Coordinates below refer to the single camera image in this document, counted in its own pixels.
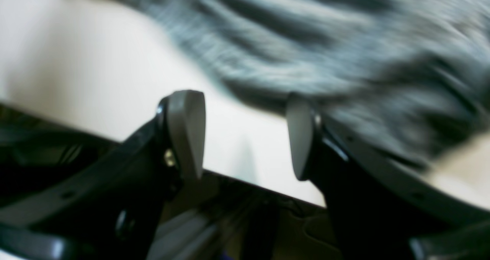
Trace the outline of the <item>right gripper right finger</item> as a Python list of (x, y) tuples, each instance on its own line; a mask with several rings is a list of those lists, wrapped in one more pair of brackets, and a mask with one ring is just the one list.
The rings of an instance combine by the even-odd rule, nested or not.
[(298, 180), (323, 194), (346, 260), (488, 260), (489, 211), (392, 163), (317, 104), (286, 104)]

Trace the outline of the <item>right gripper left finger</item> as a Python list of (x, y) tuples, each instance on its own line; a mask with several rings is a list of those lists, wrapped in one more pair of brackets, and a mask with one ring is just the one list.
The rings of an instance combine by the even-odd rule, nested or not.
[(177, 91), (120, 144), (1, 126), (1, 259), (144, 260), (164, 202), (203, 174), (203, 92)]

